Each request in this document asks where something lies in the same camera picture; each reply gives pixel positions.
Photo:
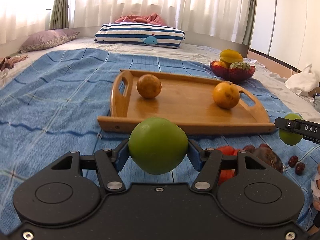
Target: red bowl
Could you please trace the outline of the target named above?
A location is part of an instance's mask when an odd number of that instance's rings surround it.
[[[256,71],[255,66],[250,66],[249,70],[244,70],[240,68],[225,68],[219,65],[213,65],[217,60],[210,62],[210,68],[212,72],[218,76],[223,78],[226,81],[230,81],[232,83],[238,84],[249,78],[251,78]]]

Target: white curtain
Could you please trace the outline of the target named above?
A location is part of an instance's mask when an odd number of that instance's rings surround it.
[[[1,0],[0,44],[45,29],[53,0]]]
[[[242,43],[250,0],[69,0],[70,28],[159,14],[171,27]]]

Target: pink pillow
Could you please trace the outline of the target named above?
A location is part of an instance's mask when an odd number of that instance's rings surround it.
[[[21,45],[19,53],[49,49],[72,41],[80,32],[71,29],[50,30],[34,33]]]

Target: blue and white striped cushion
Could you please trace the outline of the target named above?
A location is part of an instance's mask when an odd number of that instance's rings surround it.
[[[184,40],[183,31],[145,23],[104,24],[94,37],[95,42],[129,43],[178,48]]]

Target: metal pin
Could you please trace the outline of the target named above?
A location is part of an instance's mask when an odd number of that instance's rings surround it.
[[[28,232],[28,231],[24,232],[22,234],[22,236],[23,236],[23,238],[25,240],[32,240],[33,239],[33,234],[31,232]]]
[[[210,184],[205,181],[199,181],[195,184],[195,188],[197,189],[208,189],[210,187]]]
[[[122,183],[119,181],[111,181],[107,184],[109,189],[120,189],[122,188]]]
[[[293,239],[295,239],[295,237],[296,237],[295,232],[289,232],[286,234],[285,240],[293,240]]]

